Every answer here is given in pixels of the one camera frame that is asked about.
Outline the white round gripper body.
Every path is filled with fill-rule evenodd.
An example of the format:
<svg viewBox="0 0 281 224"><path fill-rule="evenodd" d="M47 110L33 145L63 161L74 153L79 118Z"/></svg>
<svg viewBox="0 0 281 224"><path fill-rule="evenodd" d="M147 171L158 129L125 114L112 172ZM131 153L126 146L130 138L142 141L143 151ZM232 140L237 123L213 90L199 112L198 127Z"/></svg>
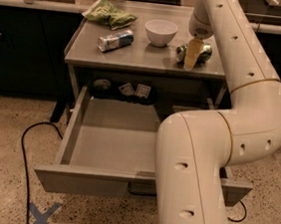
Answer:
<svg viewBox="0 0 281 224"><path fill-rule="evenodd" d="M207 39L213 35L208 13L202 5L196 5L193 9L188 24L189 33L194 38L201 40Z"/></svg>

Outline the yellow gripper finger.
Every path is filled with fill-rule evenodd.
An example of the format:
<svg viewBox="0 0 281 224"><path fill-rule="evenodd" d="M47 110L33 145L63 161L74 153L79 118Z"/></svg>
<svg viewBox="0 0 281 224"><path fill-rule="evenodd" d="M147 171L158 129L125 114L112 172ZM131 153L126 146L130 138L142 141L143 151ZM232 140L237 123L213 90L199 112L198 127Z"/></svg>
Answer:
<svg viewBox="0 0 281 224"><path fill-rule="evenodd" d="M183 62L183 67L186 70L192 70L195 63L197 63L197 59L201 54L203 44L203 41L198 38L191 39L187 44L187 52L185 53L185 59Z"/></svg>

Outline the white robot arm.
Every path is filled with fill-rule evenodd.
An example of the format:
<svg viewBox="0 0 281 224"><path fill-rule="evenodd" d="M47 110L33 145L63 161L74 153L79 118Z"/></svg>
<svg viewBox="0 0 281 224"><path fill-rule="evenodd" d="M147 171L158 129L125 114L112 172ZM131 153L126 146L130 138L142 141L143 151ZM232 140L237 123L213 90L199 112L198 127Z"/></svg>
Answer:
<svg viewBox="0 0 281 224"><path fill-rule="evenodd" d="M159 224L228 224L219 170L281 146L281 81L238 0L197 0L189 31L215 39L231 107L177 112L158 128Z"/></svg>

